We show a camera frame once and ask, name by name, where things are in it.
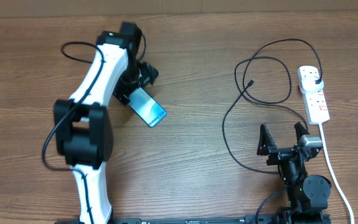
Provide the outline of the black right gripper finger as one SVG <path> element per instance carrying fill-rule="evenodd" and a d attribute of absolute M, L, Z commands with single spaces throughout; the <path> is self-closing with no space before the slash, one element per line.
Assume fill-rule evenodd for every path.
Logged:
<path fill-rule="evenodd" d="M 294 128 L 295 128 L 295 133 L 296 133 L 297 142 L 299 142 L 300 139 L 301 139 L 304 135 L 308 135 L 308 134 L 309 134 L 308 130 L 307 130 L 300 122 L 297 122 L 297 123 L 294 125 Z"/>
<path fill-rule="evenodd" d="M 260 125 L 260 138 L 257 147 L 258 156 L 267 156 L 271 151 L 276 149 L 276 144 L 266 126 L 266 124 Z"/>

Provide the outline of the blue Galaxy smartphone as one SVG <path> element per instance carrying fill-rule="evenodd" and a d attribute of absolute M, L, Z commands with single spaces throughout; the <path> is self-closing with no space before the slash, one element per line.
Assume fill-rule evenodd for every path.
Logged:
<path fill-rule="evenodd" d="M 166 110 L 142 88 L 129 96 L 130 107 L 150 127 L 155 127 L 166 115 Z"/>

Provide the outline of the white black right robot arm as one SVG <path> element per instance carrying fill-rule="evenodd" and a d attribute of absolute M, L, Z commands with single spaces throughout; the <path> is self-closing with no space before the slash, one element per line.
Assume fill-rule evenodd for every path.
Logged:
<path fill-rule="evenodd" d="M 330 223 L 323 214 L 328 207 L 332 183 L 321 175 L 309 175 L 305 162 L 315 158 L 323 148 L 322 139 L 311 135 L 301 123 L 294 125 L 297 143 L 293 147 L 278 148 L 265 124 L 260 126 L 257 155 L 267 156 L 268 166 L 277 166 L 283 189 L 271 194 L 258 207 L 255 223 Z M 276 195 L 286 192 L 288 207 L 281 207 L 276 214 L 260 215 L 263 206 Z"/>

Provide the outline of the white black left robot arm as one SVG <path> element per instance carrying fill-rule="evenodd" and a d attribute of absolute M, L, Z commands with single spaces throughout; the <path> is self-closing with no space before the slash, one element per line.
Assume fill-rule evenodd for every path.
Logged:
<path fill-rule="evenodd" d="M 145 43 L 142 30 L 132 22 L 122 22 L 118 32 L 103 31 L 92 45 L 95 57 L 81 85 L 69 99 L 54 104 L 55 126 L 42 147 L 42 159 L 55 139 L 77 184 L 81 212 L 75 223 L 113 223 L 106 188 L 106 164 L 113 150 L 111 98 L 129 106 L 150 128 L 167 115 L 144 90 L 159 75 L 137 56 Z"/>

